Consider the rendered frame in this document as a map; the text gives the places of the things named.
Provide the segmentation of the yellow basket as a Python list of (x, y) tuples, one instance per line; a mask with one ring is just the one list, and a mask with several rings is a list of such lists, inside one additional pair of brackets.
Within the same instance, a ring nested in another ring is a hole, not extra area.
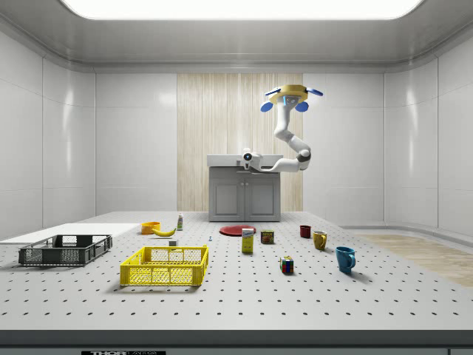
[(121, 285), (201, 285), (208, 266), (204, 246), (144, 246), (120, 265)]

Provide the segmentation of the red plate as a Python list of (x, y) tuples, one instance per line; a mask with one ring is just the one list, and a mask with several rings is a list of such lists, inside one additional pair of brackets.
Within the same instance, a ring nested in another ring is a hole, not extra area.
[(253, 233), (256, 232), (256, 228), (249, 225), (230, 225), (223, 226), (220, 228), (220, 234), (230, 237), (241, 237), (243, 229), (251, 229)]

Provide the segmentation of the drone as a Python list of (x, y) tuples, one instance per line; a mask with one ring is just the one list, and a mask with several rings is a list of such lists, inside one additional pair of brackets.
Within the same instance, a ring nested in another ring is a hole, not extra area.
[(270, 92), (266, 92), (265, 96), (269, 97), (268, 101), (262, 103), (260, 110), (262, 112), (267, 112), (272, 109), (273, 105), (276, 104), (277, 99), (283, 97), (284, 105), (286, 105), (289, 100), (288, 96), (297, 97), (297, 105), (295, 106), (296, 111), (305, 112), (308, 110), (307, 94), (312, 93), (314, 95), (323, 96), (323, 93), (317, 89), (310, 87), (304, 87), (302, 85), (296, 84), (287, 84), (280, 87), (273, 88)]

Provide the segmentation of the blue mug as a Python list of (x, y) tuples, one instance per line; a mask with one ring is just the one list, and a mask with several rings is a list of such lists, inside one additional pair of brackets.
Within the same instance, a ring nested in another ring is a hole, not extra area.
[(355, 250), (346, 246), (338, 246), (336, 248), (336, 257), (339, 271), (350, 274), (356, 264)]

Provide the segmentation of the dark grey basket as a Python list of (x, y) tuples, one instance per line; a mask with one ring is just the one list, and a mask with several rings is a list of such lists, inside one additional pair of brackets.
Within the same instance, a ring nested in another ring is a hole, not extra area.
[(110, 234), (57, 234), (21, 247), (23, 266), (85, 266), (112, 247)]

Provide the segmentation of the white cabinet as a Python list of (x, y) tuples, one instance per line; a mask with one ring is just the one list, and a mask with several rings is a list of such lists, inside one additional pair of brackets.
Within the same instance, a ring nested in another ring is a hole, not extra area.
[(279, 221), (280, 174), (209, 166), (209, 220)]

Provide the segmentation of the white board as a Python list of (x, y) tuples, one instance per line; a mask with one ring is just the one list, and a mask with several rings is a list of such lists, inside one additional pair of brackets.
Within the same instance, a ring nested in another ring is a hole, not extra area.
[(137, 226), (139, 226), (138, 223), (65, 223), (63, 225), (2, 240), (0, 244), (31, 244), (58, 234), (88, 234), (93, 236), (110, 234), (112, 236), (118, 236)]

